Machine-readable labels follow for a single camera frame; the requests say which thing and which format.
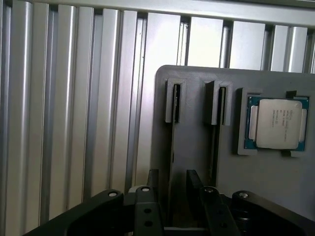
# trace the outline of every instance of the black mechanical arm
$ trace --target black mechanical arm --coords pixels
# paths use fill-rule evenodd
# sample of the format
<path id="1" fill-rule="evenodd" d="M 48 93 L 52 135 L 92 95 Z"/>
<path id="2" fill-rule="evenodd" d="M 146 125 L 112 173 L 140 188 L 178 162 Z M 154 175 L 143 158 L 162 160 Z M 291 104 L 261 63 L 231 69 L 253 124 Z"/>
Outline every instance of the black mechanical arm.
<path id="1" fill-rule="evenodd" d="M 150 170 L 147 185 L 136 192 L 103 191 L 25 236 L 315 236 L 315 222 L 252 192 L 228 198 L 204 186 L 195 170 L 187 170 L 186 194 L 200 228 L 163 226 L 158 170 Z"/>

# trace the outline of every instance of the screw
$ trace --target screw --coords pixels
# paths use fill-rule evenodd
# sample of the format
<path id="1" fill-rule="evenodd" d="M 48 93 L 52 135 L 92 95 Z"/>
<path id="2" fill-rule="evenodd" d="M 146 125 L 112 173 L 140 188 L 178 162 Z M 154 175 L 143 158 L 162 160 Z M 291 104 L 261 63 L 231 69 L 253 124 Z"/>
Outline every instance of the screw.
<path id="1" fill-rule="evenodd" d="M 115 192 L 111 192 L 108 194 L 108 196 L 110 196 L 110 197 L 115 197 L 116 195 L 117 195 L 117 193 L 115 193 Z"/>
<path id="2" fill-rule="evenodd" d="M 239 193 L 238 196 L 240 196 L 241 198 L 248 198 L 248 194 L 247 193 Z"/>
<path id="3" fill-rule="evenodd" d="M 207 192 L 207 193 L 212 193 L 212 192 L 213 192 L 213 189 L 212 189 L 212 188 L 205 188 L 205 192 Z"/>

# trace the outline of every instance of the corrugated metal wall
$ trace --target corrugated metal wall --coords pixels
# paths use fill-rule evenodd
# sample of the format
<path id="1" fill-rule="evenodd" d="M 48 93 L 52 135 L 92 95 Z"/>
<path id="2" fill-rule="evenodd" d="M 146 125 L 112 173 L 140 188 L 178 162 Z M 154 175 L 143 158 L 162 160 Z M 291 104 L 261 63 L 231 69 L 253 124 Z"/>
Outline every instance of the corrugated metal wall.
<path id="1" fill-rule="evenodd" d="M 1 236 L 145 182 L 162 65 L 314 70 L 315 38 L 304 27 L 4 2 Z"/>

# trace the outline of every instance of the bolt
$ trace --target bolt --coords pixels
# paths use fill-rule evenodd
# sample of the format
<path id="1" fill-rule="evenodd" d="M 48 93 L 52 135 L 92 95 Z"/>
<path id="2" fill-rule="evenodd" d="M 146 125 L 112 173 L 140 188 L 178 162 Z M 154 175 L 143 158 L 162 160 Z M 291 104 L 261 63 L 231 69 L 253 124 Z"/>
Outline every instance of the bolt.
<path id="1" fill-rule="evenodd" d="M 248 194 L 247 193 L 239 193 L 238 196 L 240 196 L 241 198 L 248 198 Z"/>
<path id="2" fill-rule="evenodd" d="M 108 194 L 108 196 L 110 196 L 110 197 L 115 197 L 116 195 L 117 195 L 116 192 L 111 192 L 111 193 Z"/>
<path id="3" fill-rule="evenodd" d="M 144 187 L 144 188 L 142 188 L 141 190 L 142 190 L 143 192 L 149 192 L 149 191 L 150 191 L 150 189 L 147 188 L 147 187 Z"/>
<path id="4" fill-rule="evenodd" d="M 207 193 L 212 193 L 212 192 L 213 192 L 213 189 L 212 189 L 212 188 L 205 188 L 205 192 L 207 192 Z"/>

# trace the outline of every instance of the black metal part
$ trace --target black metal part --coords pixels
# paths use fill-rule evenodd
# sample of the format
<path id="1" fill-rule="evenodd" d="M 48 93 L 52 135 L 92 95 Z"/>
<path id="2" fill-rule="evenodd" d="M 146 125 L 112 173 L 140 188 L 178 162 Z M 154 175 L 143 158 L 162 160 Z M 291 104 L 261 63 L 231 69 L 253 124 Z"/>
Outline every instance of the black metal part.
<path id="1" fill-rule="evenodd" d="M 265 236 L 315 235 L 315 222 L 252 192 L 232 199 L 204 186 L 195 170 L 188 170 L 186 193 L 191 213 L 202 228 L 164 227 L 158 204 L 158 170 L 148 185 L 123 196 L 106 190 L 57 216 L 25 236 Z"/>

